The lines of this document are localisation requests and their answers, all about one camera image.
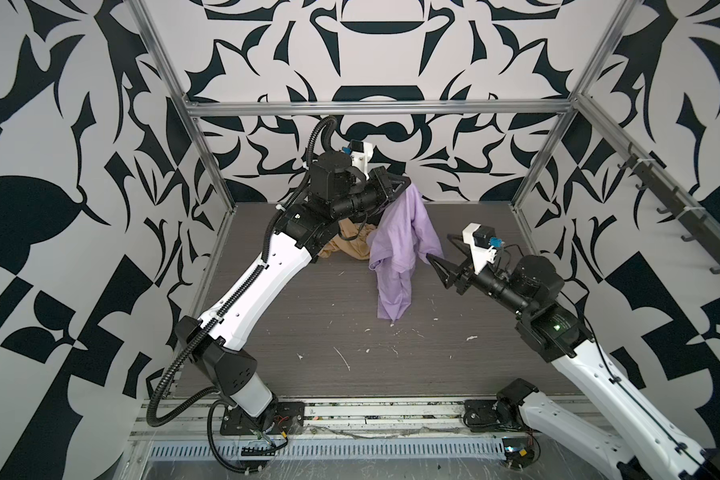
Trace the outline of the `purple cloth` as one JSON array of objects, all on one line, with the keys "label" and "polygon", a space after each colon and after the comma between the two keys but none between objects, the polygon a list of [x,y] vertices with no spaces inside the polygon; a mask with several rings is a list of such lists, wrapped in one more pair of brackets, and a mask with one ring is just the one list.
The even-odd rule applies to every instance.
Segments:
[{"label": "purple cloth", "polygon": [[376,274],[377,316],[397,322],[412,302],[412,276],[419,260],[443,254],[438,234],[415,185],[390,204],[368,236],[369,269]]}]

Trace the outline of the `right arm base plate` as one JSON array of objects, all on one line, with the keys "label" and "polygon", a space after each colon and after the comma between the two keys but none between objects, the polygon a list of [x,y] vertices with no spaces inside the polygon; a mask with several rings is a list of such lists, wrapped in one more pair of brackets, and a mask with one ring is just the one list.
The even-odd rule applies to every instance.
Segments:
[{"label": "right arm base plate", "polygon": [[497,400],[466,400],[462,422],[473,433],[531,432],[521,417],[521,403],[507,398]]}]

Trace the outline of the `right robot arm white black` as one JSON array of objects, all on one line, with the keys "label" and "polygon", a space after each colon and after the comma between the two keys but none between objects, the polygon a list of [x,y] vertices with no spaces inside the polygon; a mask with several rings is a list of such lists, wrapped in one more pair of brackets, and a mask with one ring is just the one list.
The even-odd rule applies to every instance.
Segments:
[{"label": "right robot arm white black", "polygon": [[664,416],[602,349],[585,319],[558,301],[563,278],[545,257],[525,255],[512,270],[498,265],[492,229],[472,224],[449,241],[465,256],[429,264],[446,288],[471,288],[515,317],[522,340],[571,381],[614,428],[600,427],[514,380],[497,396],[511,417],[565,446],[609,479],[720,479],[720,450],[704,448]]}]

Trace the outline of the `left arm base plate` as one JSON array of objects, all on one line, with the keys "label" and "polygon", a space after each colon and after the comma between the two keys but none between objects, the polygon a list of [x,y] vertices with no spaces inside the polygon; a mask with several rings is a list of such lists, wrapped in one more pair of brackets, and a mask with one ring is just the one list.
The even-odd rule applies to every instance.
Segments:
[{"label": "left arm base plate", "polygon": [[251,416],[240,407],[228,406],[222,416],[219,433],[222,436],[241,436],[255,432],[288,433],[303,425],[305,407],[304,402],[274,400],[259,416]]}]

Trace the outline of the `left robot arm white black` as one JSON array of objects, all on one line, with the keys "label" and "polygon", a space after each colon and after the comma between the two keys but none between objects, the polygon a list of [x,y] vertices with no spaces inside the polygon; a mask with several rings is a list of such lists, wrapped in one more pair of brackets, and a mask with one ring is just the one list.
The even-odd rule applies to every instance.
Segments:
[{"label": "left robot arm white black", "polygon": [[229,291],[198,318],[185,317],[176,334],[186,360],[225,400],[268,423],[276,404],[244,347],[256,323],[283,288],[340,232],[344,219],[367,220],[400,198],[411,181],[380,166],[363,172],[342,151],[327,152],[309,168],[294,199],[278,207],[261,254]]}]

